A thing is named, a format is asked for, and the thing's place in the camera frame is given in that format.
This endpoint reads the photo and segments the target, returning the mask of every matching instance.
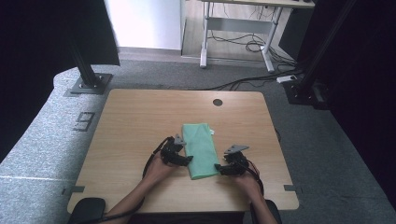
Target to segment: person's right hand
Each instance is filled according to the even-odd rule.
[[[258,176],[260,176],[260,171],[256,168],[256,166],[250,162],[249,163],[249,169],[252,171],[255,171]],[[245,171],[242,175],[233,175],[230,176],[230,178],[233,180],[236,186],[244,192],[244,194],[252,200],[255,197],[261,197],[262,193],[260,190],[260,185],[257,183],[256,179],[254,176],[248,172]]]

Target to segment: desk foot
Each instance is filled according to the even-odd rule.
[[[272,65],[272,61],[271,61],[271,57],[270,55],[267,53],[264,53],[264,46],[261,46],[261,50],[262,50],[262,57],[264,58],[264,62],[265,65],[267,66],[267,70],[269,73],[274,73],[275,69]]]
[[[201,62],[199,65],[201,68],[206,68],[206,59],[207,59],[207,43],[206,43],[206,48],[204,48],[204,45],[201,48]]]

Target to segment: green cloth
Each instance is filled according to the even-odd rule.
[[[193,156],[189,163],[192,180],[217,175],[215,163],[219,164],[212,134],[207,123],[183,124],[183,140],[186,156]]]

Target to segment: table top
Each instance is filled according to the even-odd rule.
[[[213,104],[215,99],[221,106]],[[184,123],[208,123],[221,164],[223,152],[233,144],[247,145],[244,155],[261,172],[265,198],[281,210],[297,209],[299,202],[276,138],[265,100],[248,91],[113,90],[82,166],[67,210],[79,200],[99,197],[106,211],[141,180],[151,152],[167,136],[181,134]],[[216,175],[191,180],[180,167],[147,197],[139,213],[247,211],[247,200],[229,177]]]
[[[226,3],[226,4],[242,4],[268,7],[299,7],[299,8],[313,8],[315,3],[306,3],[303,0],[201,0],[202,2]]]

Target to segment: table leg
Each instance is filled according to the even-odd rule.
[[[277,24],[279,22],[280,14],[282,13],[282,9],[283,9],[283,7],[276,8],[275,16],[272,20],[273,24],[271,26],[270,33],[268,34],[268,38],[267,38],[267,41],[265,42],[265,45],[262,46],[262,57],[264,58],[264,61],[265,61],[265,64],[267,66],[267,70],[269,73],[275,72],[275,69],[272,65],[271,57],[268,53],[268,49],[271,47],[271,42],[274,38],[275,30],[276,30]]]
[[[202,46],[201,46],[201,62],[200,62],[200,67],[201,68],[206,68],[206,59],[207,59],[207,23],[209,21],[210,3],[209,2],[205,2],[204,8],[205,8],[205,15],[204,15],[204,42],[202,43]]]

